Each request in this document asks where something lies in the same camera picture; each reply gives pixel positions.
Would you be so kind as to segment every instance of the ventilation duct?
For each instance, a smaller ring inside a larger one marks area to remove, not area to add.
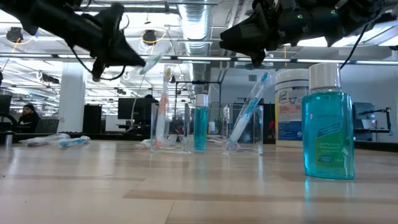
[[[210,34],[211,7],[200,4],[178,5],[181,15],[181,27],[185,40],[206,40]],[[188,55],[209,55],[210,46],[201,42],[186,42]],[[192,64],[192,81],[210,81],[210,66],[204,63]],[[209,85],[193,87],[194,94],[208,94]]]

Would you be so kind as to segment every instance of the ceiling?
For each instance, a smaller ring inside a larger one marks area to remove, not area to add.
[[[127,4],[121,27],[128,24],[124,30],[128,44],[140,55],[157,55],[165,49],[171,47],[172,52],[169,55],[186,55],[185,44],[187,40],[183,38],[183,31],[180,26],[180,15],[175,14],[176,8],[174,3],[184,2],[169,1],[171,13],[164,14],[156,12],[154,9],[144,8],[140,13],[132,12],[138,10],[134,7],[136,5]],[[95,1],[95,4],[101,8],[101,1]],[[211,26],[210,38],[206,43],[210,45],[210,55],[204,56],[230,56],[233,53],[220,49],[218,42],[220,41],[220,34],[232,24],[248,17],[251,10],[252,1],[244,0],[223,0],[219,4],[211,6]],[[10,27],[21,27],[20,22],[0,11],[0,52],[13,52],[24,54],[71,54],[71,50],[61,38],[58,38],[46,30],[40,29],[35,37],[31,37],[25,31],[22,31],[24,40],[22,44],[15,45],[9,42],[6,38],[6,32]],[[154,47],[149,47],[143,44],[141,35],[145,30],[155,30],[157,36],[157,43]],[[387,40],[393,39],[398,36],[398,27],[392,24],[381,24],[376,26],[373,30],[368,31],[363,37],[359,47],[353,55],[356,60],[382,60],[391,55],[391,50],[388,47],[381,47],[380,44]],[[351,51],[353,44],[356,42],[355,35],[353,37],[344,38],[341,42],[335,44],[334,47],[325,47],[323,39],[310,40],[299,43],[298,47],[291,47],[289,45],[281,46],[280,49],[268,52],[269,57],[277,58],[315,58],[315,59],[338,59],[344,60]],[[75,47],[77,54],[88,54],[89,52]],[[3,71],[4,85],[17,85],[18,88],[7,87],[2,89],[3,93],[13,93],[12,108],[21,110],[22,105],[27,102],[35,102],[42,106],[39,111],[45,115],[53,115],[57,113],[60,85],[54,85],[40,81],[40,76],[44,73],[57,78],[62,82],[63,62],[65,60],[27,60],[26,58],[6,58],[0,57],[0,67],[6,68]],[[91,68],[91,62],[85,62],[86,66]],[[248,71],[242,68],[235,68],[232,63],[224,67],[224,64],[211,63],[210,81],[218,82],[224,81],[224,85],[244,85],[253,86],[254,83],[248,80],[248,75],[263,74],[265,70]],[[308,67],[309,64],[284,64],[274,63],[267,65],[268,71],[278,71],[280,69],[302,68]],[[117,97],[129,96],[145,96],[152,94],[156,98],[160,97],[163,73],[165,68],[170,67],[172,74],[176,81],[191,81],[192,80],[192,65],[190,63],[159,63],[152,70],[146,73],[143,77],[139,75],[139,70],[134,67],[128,67],[126,74],[119,80],[115,81],[101,81],[95,83],[91,81],[90,74],[87,74],[86,84],[86,102],[91,104],[102,104],[103,108],[112,108],[117,106],[115,102],[109,99],[117,99]],[[122,67],[107,68],[104,77],[111,78],[118,75]],[[142,89],[139,91],[139,86],[142,82]],[[125,95],[117,93],[117,88],[126,92]],[[175,84],[169,83],[170,99],[174,100],[175,97]],[[192,86],[186,85],[182,89],[181,95],[178,100],[189,100],[192,97]],[[115,113],[115,111],[104,110],[105,113]]]

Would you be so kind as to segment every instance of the table surface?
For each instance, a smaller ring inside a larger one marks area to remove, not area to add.
[[[151,154],[131,141],[0,147],[1,223],[398,223],[398,154],[356,151],[356,180],[303,174],[302,150]]]

